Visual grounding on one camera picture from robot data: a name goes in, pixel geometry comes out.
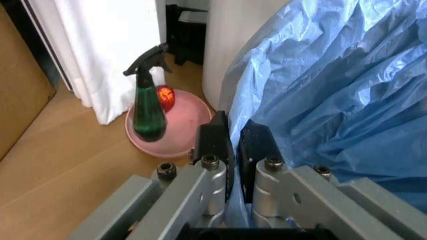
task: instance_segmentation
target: black spray nozzle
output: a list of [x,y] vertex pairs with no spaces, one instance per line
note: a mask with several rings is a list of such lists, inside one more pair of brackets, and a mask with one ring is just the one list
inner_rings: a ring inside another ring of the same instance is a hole
[[155,46],[132,63],[128,70],[124,71],[123,74],[127,77],[137,73],[144,73],[149,75],[149,71],[152,67],[162,67],[166,72],[171,73],[171,69],[165,62],[165,54],[169,49],[167,43],[163,43],[159,46]]

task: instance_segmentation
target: white cylinder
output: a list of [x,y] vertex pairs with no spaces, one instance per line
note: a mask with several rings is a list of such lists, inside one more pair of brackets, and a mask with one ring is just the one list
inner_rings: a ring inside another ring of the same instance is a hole
[[204,51],[203,92],[218,110],[224,77],[248,40],[288,0],[212,0]]

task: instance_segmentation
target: metal bolt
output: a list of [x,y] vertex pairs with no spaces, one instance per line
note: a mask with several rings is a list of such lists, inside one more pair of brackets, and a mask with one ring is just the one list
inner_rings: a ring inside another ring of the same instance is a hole
[[177,177],[177,166],[171,162],[161,163],[157,167],[157,176],[160,181],[173,181]]
[[218,156],[209,154],[201,157],[201,166],[208,171],[215,171],[220,167]]
[[313,167],[313,169],[320,174],[324,179],[330,181],[331,180],[331,170],[327,166],[323,165],[316,165]]
[[265,168],[272,172],[278,172],[283,168],[283,161],[278,156],[267,156],[265,158]]

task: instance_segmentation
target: wooden floor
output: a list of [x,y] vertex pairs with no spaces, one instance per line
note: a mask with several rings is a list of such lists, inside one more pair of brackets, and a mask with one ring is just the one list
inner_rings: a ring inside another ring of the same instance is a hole
[[[173,71],[168,85],[205,99],[202,66],[177,66],[171,55],[166,61]],[[0,162],[0,239],[65,239],[130,176],[149,177],[160,162],[128,140],[124,115],[101,126],[61,86]]]

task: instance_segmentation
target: red apple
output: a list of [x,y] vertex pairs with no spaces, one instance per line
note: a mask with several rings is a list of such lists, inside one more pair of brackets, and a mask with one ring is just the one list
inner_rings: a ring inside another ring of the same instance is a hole
[[175,92],[172,87],[162,85],[157,87],[157,95],[163,110],[167,113],[175,106]]

